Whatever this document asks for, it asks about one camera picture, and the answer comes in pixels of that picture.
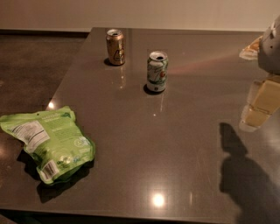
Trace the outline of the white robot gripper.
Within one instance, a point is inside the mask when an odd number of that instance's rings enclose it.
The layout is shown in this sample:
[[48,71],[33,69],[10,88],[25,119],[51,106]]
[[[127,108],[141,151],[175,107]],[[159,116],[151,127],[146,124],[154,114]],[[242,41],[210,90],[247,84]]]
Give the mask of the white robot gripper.
[[266,32],[239,53],[245,60],[257,60],[258,65],[270,75],[264,80],[254,80],[241,113],[239,127],[253,132],[259,129],[280,108],[280,16]]

